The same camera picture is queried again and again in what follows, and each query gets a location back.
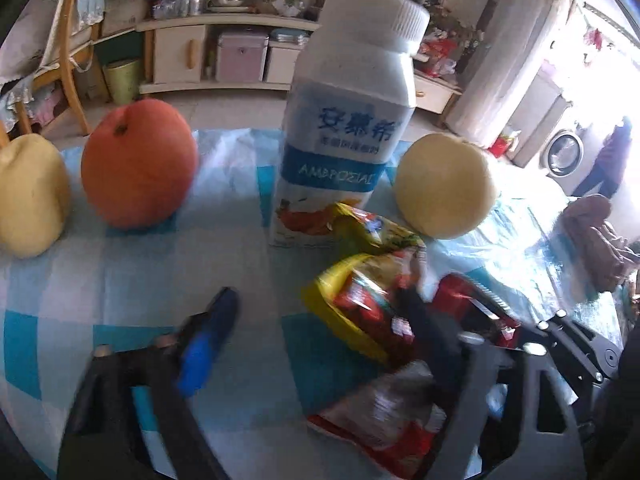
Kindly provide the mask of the yellow pear right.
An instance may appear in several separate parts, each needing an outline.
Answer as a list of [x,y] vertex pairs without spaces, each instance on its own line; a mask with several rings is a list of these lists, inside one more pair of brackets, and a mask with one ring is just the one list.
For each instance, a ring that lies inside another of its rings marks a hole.
[[482,150],[451,134],[427,134],[396,168],[394,196],[409,226],[449,240],[477,228],[495,205],[491,164]]

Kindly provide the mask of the pink storage box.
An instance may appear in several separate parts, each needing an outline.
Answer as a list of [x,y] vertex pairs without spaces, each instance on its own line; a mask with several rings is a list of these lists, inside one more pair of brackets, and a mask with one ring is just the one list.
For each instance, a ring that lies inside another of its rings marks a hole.
[[218,36],[215,77],[218,82],[252,84],[264,76],[269,37],[264,32],[226,30]]

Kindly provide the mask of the green waste bin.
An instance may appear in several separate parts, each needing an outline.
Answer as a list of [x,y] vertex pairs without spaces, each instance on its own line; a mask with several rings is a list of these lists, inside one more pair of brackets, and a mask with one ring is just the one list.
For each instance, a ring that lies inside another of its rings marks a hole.
[[103,71],[107,89],[116,105],[126,105],[138,98],[142,76],[140,58],[111,62]]

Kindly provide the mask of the yellow pear left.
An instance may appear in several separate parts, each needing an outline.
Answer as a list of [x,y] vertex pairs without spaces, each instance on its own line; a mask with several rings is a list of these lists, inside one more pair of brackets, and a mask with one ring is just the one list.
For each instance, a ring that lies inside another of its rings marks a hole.
[[62,235],[72,204],[61,152],[39,134],[1,150],[1,248],[16,258],[48,250]]

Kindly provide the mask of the cream tv cabinet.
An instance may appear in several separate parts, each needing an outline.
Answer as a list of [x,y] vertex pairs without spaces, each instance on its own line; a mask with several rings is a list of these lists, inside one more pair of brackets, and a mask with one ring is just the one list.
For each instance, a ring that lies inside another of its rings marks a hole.
[[272,14],[218,13],[149,20],[140,93],[291,88],[294,68],[319,24]]

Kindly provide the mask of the upright white yogurt bottle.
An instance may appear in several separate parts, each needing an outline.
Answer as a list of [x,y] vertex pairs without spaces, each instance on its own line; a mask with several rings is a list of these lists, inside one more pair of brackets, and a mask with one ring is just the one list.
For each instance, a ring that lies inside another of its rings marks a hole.
[[286,101],[272,244],[319,246],[334,204],[367,203],[416,108],[429,20],[411,0],[326,0]]

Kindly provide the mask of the white washing machine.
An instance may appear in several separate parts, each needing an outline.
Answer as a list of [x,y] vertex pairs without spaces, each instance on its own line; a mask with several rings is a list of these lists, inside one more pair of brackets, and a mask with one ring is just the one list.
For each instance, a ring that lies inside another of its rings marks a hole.
[[574,124],[558,130],[544,149],[541,161],[547,176],[572,194],[587,177],[602,145],[599,133],[591,127]]

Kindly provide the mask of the blue white checkered tablecloth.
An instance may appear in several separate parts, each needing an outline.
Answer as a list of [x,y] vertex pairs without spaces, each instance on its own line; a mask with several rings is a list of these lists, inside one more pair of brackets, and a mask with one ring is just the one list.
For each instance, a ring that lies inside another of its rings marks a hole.
[[[373,378],[378,367],[335,338],[300,293],[343,258],[336,246],[268,242],[278,130],[196,130],[200,170],[175,217],[119,232],[88,205],[82,148],[62,154],[73,208],[39,257],[1,253],[1,409],[36,464],[55,477],[67,412],[92,350],[146,347],[204,310],[221,287],[241,312],[191,408],[233,479],[393,479],[355,445],[322,436],[306,415]],[[498,165],[494,209],[454,240],[425,240],[423,296],[468,274],[523,320],[560,307],[623,345],[611,294],[598,296],[555,231],[567,199],[551,179]]]

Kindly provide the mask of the red apple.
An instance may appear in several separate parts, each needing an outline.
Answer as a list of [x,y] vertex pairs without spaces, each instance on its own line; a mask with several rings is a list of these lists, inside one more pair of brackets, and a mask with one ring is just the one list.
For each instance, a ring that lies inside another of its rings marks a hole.
[[80,176],[109,226],[150,228],[182,205],[198,170],[198,144],[172,105],[143,99],[112,110],[90,134]]

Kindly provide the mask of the yellow red snack bag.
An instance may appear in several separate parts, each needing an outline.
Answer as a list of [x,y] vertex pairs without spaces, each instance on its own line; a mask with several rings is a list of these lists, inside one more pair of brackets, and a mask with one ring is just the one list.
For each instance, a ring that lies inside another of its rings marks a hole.
[[305,306],[363,356],[389,368],[412,361],[414,336],[394,305],[394,291],[411,282],[411,260],[425,249],[422,238],[346,203],[331,206],[328,228],[347,257],[303,290]]

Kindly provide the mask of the yellow pear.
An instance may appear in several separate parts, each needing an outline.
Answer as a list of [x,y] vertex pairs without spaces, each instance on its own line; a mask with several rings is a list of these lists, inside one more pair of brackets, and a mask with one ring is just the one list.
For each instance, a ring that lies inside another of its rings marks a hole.
[[427,134],[396,168],[394,196],[409,226],[449,240],[477,228],[495,205],[491,164],[482,150],[451,134]]
[[39,134],[1,150],[1,248],[16,258],[48,250],[62,235],[72,204],[61,152]]

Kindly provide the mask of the wooden chair with cloths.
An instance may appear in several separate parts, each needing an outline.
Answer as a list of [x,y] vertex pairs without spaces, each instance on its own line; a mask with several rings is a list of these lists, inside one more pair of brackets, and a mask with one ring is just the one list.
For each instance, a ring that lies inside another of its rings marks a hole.
[[37,90],[62,84],[80,132],[90,128],[74,75],[88,70],[105,0],[28,0],[1,44],[1,143],[15,125],[29,133],[27,105]]

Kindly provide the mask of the red crumpled snack bag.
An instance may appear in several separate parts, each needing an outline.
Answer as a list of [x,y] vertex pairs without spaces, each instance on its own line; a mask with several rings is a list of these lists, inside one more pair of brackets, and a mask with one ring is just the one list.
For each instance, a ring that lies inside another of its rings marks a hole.
[[410,315],[398,318],[410,326],[404,365],[360,387],[308,417],[314,429],[346,440],[399,479],[410,479],[432,448],[446,422],[449,393],[435,391],[435,378],[454,377],[452,359],[426,329],[429,314],[457,332],[477,334],[502,348],[513,348],[520,321],[490,291],[460,274],[444,276],[430,302],[415,287],[398,288],[396,306]]

